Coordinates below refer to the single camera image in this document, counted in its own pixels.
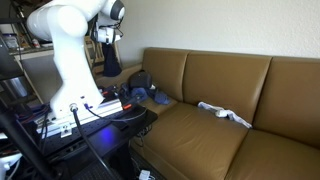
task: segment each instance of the white wall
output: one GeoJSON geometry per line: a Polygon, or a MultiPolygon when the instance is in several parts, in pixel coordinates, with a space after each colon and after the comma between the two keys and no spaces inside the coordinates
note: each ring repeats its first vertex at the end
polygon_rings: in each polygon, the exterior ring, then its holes
{"type": "Polygon", "coordinates": [[[319,0],[122,0],[125,66],[145,47],[320,57],[319,0]]]}

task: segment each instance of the couch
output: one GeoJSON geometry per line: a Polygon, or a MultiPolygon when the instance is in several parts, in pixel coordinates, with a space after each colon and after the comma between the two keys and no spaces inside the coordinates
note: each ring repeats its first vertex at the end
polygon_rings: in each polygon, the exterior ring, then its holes
{"type": "Polygon", "coordinates": [[[167,179],[320,179],[320,59],[146,48],[141,64],[97,84],[140,69],[171,103],[141,103],[159,117],[143,147],[131,146],[167,179]]]}

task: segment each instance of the couch backrest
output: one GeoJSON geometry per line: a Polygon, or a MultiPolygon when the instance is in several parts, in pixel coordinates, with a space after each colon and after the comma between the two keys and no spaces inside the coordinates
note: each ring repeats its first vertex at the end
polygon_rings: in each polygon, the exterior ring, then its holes
{"type": "Polygon", "coordinates": [[[182,79],[189,50],[147,48],[142,69],[149,72],[153,83],[170,97],[183,101],[182,79]]]}
{"type": "Polygon", "coordinates": [[[274,57],[254,128],[320,148],[319,59],[274,57]]]}
{"type": "Polygon", "coordinates": [[[221,106],[252,122],[271,57],[194,51],[188,55],[184,101],[221,106]]]}

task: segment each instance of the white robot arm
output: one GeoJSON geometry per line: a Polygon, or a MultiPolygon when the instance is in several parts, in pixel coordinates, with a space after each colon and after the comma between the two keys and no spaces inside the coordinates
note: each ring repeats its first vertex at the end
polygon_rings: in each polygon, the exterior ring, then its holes
{"type": "Polygon", "coordinates": [[[50,101],[56,119],[72,116],[71,105],[79,111],[94,110],[103,101],[86,60],[84,36],[88,21],[98,14],[96,40],[119,40],[110,25],[122,19],[124,12],[120,0],[53,0],[28,17],[32,34],[53,42],[54,62],[63,81],[50,101]]]}

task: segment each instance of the device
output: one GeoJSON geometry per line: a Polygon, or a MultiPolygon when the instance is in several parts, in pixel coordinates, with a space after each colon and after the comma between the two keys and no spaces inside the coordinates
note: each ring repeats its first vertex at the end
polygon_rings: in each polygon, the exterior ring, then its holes
{"type": "Polygon", "coordinates": [[[30,32],[53,42],[54,63],[62,78],[61,88],[50,101],[55,121],[73,119],[71,105],[79,113],[105,107],[86,60],[84,36],[88,22],[97,17],[94,40],[110,44],[121,39],[114,24],[124,13],[120,0],[53,0],[28,17],[30,32]]]}

